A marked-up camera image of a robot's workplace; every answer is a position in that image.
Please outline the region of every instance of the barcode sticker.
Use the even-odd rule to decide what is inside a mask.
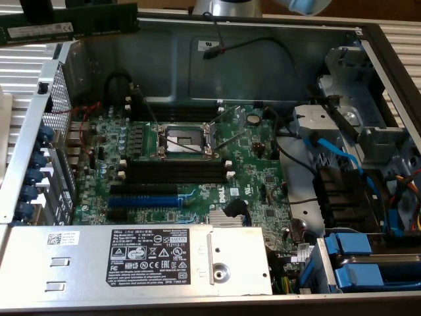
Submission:
[[[73,25],[70,22],[45,24],[37,26],[23,26],[21,28],[8,28],[11,38],[28,38],[32,36],[72,33]]]
[[[48,246],[75,246],[79,244],[80,232],[50,232],[48,234]]]
[[[298,262],[305,262],[310,257],[310,244],[299,244],[297,250]]]
[[[230,188],[231,196],[239,196],[239,190],[237,188]]]

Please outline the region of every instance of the white sticker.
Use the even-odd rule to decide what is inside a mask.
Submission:
[[[50,232],[48,246],[75,246],[79,244],[80,232]]]
[[[72,33],[73,25],[72,23],[67,22],[37,26],[23,26],[21,28],[9,28],[7,31],[9,32],[11,38],[27,38],[30,36]]]
[[[299,244],[297,250],[298,262],[305,262],[310,257],[310,244]]]
[[[208,49],[218,46],[219,41],[199,41],[199,45],[197,47],[198,51],[207,51]]]
[[[230,188],[231,196],[239,196],[239,190],[237,188]]]

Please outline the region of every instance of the blue plastic latch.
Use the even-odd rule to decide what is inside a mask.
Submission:
[[[363,287],[384,286],[378,265],[348,264],[335,270],[338,287],[344,292]]]
[[[336,238],[341,244],[344,255],[370,255],[372,253],[366,234],[340,232],[336,234]]]
[[[341,249],[339,248],[335,234],[330,234],[328,237],[325,237],[324,242],[326,244],[326,248],[328,249],[329,255],[339,255],[341,253]]]
[[[396,209],[390,209],[389,210],[389,225],[390,229],[393,232],[393,234],[398,237],[403,237],[403,231],[399,228],[399,221],[398,221],[398,212]]]

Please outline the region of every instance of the cpu socket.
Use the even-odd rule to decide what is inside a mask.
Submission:
[[[212,155],[209,126],[204,125],[160,125],[157,140],[157,154],[160,157],[174,157],[189,154],[195,159]]]

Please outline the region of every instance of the connector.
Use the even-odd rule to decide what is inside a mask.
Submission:
[[[214,59],[220,54],[222,54],[222,52],[223,52],[223,49],[219,45],[211,47],[210,49],[205,51],[205,53],[203,54],[203,59]]]

